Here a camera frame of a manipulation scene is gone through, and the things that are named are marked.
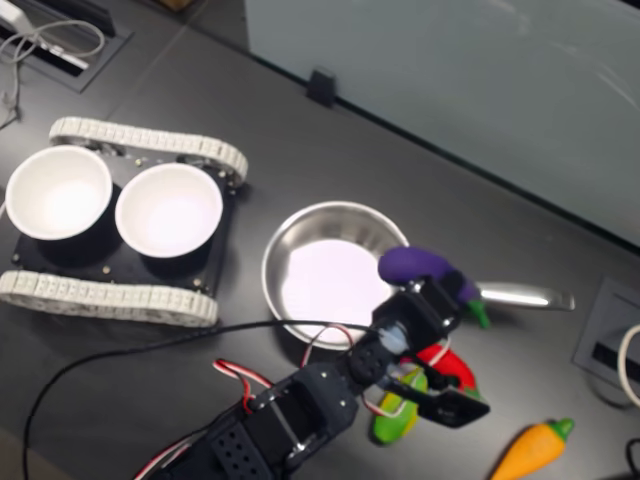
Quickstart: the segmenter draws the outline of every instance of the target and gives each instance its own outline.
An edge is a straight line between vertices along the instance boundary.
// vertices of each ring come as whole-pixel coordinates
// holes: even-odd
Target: white bowl
[[[62,240],[87,230],[109,205],[113,183],[102,158],[61,145],[31,155],[7,185],[7,214],[25,235]]]
[[[220,223],[222,195],[199,168],[181,163],[152,167],[131,180],[116,205],[116,225],[134,250],[178,257],[205,243]]]

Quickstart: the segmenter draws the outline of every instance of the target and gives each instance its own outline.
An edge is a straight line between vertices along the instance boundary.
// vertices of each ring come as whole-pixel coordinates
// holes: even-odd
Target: dark gray table
[[[259,278],[269,237],[294,211],[331,199],[381,210],[412,243],[448,256],[474,278],[576,295],[570,314],[496,312],[490,331],[473,324],[456,331],[453,347],[472,365],[490,416],[460,431],[422,422],[405,441],[381,449],[368,442],[369,415],[361,412],[298,478],[483,478],[522,427],[567,415],[577,422],[567,452],[531,478],[604,480],[625,472],[623,446],[640,431],[640,411],[608,406],[599,395],[623,401],[622,394],[594,383],[571,356],[603,275],[640,288],[637,257],[349,112],[311,103],[295,84],[201,34],[178,31],[151,65],[134,65],[126,53],[122,65],[103,74],[102,86],[98,79],[90,87],[115,93],[126,83],[118,101],[96,106],[88,92],[75,102],[85,115],[216,136],[247,155],[251,195],[237,209],[218,294],[226,323],[268,317]],[[135,38],[142,42],[143,35]],[[138,68],[138,81],[121,80],[127,62]],[[34,98],[58,92],[31,75]],[[119,86],[109,87],[111,81]],[[11,136],[0,134],[3,147],[13,145],[5,151],[3,182],[46,143],[49,123],[72,113],[68,103],[51,99],[46,121],[35,121],[34,111]],[[3,270],[15,237],[4,218]],[[0,426],[19,434],[36,392],[73,359],[180,333],[0,305]],[[74,478],[129,478],[159,447],[238,399],[238,386],[213,371],[212,359],[234,359],[278,379],[301,352],[288,334],[266,330],[96,363],[51,393],[35,422],[34,448]]]

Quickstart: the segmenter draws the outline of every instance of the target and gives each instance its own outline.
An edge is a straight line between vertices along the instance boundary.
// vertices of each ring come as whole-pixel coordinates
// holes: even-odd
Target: orange carrot toy
[[[553,462],[562,455],[574,422],[540,423],[529,427],[507,451],[491,480],[517,480]]]

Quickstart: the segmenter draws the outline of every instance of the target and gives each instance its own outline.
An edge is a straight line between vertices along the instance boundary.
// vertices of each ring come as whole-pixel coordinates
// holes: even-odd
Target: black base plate
[[[224,260],[235,190],[219,176],[219,170],[202,167],[216,182],[224,209],[213,236],[200,248],[181,257],[158,259],[141,255],[120,237],[115,224],[115,206],[122,187],[141,171],[159,163],[104,157],[114,178],[113,195],[100,219],[86,232],[65,240],[41,241],[21,235],[13,256],[20,268],[79,280],[118,284],[166,285],[201,291],[214,296]]]

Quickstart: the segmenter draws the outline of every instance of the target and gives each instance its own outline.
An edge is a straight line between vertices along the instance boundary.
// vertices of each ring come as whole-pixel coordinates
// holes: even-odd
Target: white track
[[[126,147],[195,157],[222,168],[233,186],[247,175],[247,159],[235,147],[214,138],[118,125],[77,117],[58,120],[51,144],[80,144],[123,154]],[[8,271],[0,276],[0,300],[52,314],[113,318],[208,327],[217,321],[218,305],[205,294],[157,285],[116,285]]]
[[[218,164],[236,179],[236,185],[247,178],[249,163],[232,145],[211,137],[131,127],[88,118],[64,117],[49,132],[49,142],[60,144],[97,144],[98,147],[133,147],[199,157]]]

